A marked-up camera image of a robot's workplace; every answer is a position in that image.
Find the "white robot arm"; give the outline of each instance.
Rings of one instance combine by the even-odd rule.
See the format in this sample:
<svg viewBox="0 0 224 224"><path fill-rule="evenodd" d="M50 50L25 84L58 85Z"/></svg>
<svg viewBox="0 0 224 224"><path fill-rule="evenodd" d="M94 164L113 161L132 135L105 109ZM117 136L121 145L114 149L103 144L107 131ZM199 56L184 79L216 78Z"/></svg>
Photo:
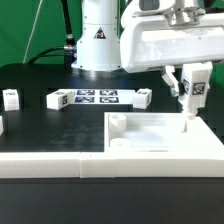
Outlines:
<svg viewBox="0 0 224 224"><path fill-rule="evenodd" d="M224 59L224 13L205 14L197 0L133 0L122 16L122 67L161 69L173 96L193 119L205 106L212 62ZM183 67L180 84L173 76Z"/></svg>
<svg viewBox="0 0 224 224"><path fill-rule="evenodd" d="M196 0L176 0L174 6L173 0L157 0L167 2L157 14L136 2L141 0L133 0L122 16L121 62L127 72L223 60L224 13L206 15Z"/></svg>

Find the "green wall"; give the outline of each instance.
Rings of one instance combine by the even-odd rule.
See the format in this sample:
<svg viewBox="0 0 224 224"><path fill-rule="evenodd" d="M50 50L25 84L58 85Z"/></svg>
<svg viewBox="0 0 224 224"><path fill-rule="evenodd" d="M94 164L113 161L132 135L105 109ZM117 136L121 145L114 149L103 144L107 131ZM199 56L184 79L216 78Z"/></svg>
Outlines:
<svg viewBox="0 0 224 224"><path fill-rule="evenodd" d="M73 34L81 36L81 0L68 0ZM0 66L22 63L39 0L0 0ZM216 0L214 7L223 7ZM60 0L44 0L28 59L39 52L65 43L64 19ZM63 63L63 58L40 59L38 63ZM224 65L216 65L212 80L224 88Z"/></svg>

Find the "black surface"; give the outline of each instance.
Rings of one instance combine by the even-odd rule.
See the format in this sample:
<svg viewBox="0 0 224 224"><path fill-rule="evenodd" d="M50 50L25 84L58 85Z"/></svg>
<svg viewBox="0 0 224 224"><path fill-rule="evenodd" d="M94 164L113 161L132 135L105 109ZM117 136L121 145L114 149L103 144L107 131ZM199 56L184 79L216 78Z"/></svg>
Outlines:
<svg viewBox="0 0 224 224"><path fill-rule="evenodd" d="M6 135L1 136L1 151L75 151L79 147L102 151L102 139L94 139L102 136L103 112L133 110L127 105L91 110L87 105L70 105L61 111L48 111L45 95L58 88L151 88L150 111L180 111L158 73L93 80L59 65L18 64L0 69L0 88L18 88L22 104L20 112L1 109L7 127ZM223 90L212 86L207 107L200 110L200 116L220 139L224 136L222 99ZM84 145L80 138L87 136L91 141ZM220 224L224 220L223 189L223 178L0 180L0 223Z"/></svg>
<svg viewBox="0 0 224 224"><path fill-rule="evenodd" d="M104 148L104 112L146 112L132 105L69 105L59 111L47 110L46 95L60 88L153 90L148 110L176 112L178 103L163 84L160 73L114 78L88 78L66 70L62 65L9 65L0 69L0 88L18 89L20 111L1 111L5 132L0 138L1 152L95 151Z"/></svg>

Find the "cube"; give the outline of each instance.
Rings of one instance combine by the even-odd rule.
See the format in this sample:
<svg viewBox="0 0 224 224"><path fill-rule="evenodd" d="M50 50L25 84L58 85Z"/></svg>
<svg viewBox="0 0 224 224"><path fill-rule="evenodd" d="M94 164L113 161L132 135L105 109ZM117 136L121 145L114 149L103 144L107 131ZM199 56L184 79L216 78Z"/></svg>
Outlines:
<svg viewBox="0 0 224 224"><path fill-rule="evenodd" d="M74 97L72 90L59 89L56 92L47 95L47 108L60 110L69 105Z"/></svg>
<svg viewBox="0 0 224 224"><path fill-rule="evenodd" d="M3 90L5 111L19 110L19 96L16 89Z"/></svg>
<svg viewBox="0 0 224 224"><path fill-rule="evenodd" d="M3 133L3 130L2 116L0 116L0 135Z"/></svg>
<svg viewBox="0 0 224 224"><path fill-rule="evenodd" d="M73 90L73 89L59 89L58 91L65 92L68 95L69 104L73 102L73 99L75 97L75 90Z"/></svg>
<svg viewBox="0 0 224 224"><path fill-rule="evenodd" d="M139 89L133 96L133 107L146 109L152 100L151 89Z"/></svg>

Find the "white platform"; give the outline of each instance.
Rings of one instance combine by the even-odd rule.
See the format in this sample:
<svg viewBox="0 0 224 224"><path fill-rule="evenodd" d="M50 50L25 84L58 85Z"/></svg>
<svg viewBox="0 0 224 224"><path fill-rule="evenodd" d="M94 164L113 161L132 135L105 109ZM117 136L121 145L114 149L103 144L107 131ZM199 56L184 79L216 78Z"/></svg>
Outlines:
<svg viewBox="0 0 224 224"><path fill-rule="evenodd" d="M224 177L224 146L197 118L122 113L126 130L111 132L105 113L105 152L1 153L0 178ZM113 138L131 148L112 149Z"/></svg>

